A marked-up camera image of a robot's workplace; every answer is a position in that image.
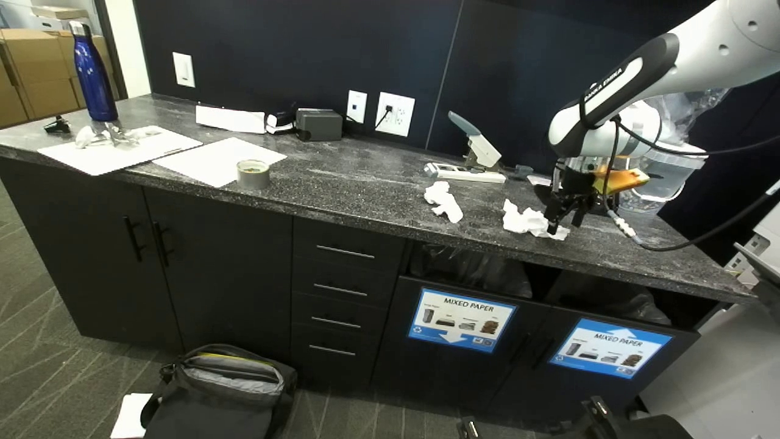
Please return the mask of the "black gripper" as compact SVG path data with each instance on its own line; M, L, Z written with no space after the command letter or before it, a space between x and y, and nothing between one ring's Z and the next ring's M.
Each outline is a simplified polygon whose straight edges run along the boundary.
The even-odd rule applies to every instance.
M581 227L595 203L595 175L573 171L563 161L559 161L552 172L552 191L545 207L548 231L556 235L567 216L573 216L573 225Z

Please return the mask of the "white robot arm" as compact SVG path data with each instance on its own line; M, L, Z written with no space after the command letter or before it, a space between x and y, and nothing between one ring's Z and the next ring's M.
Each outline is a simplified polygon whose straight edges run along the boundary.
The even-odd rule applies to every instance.
M546 132L556 154L553 188L545 216L548 228L575 215L584 220L598 194L615 192L601 180L615 161L639 161L650 152L707 158L676 130L662 102L712 94L759 83L780 70L780 2L712 0L707 7L650 39L609 76L561 108Z

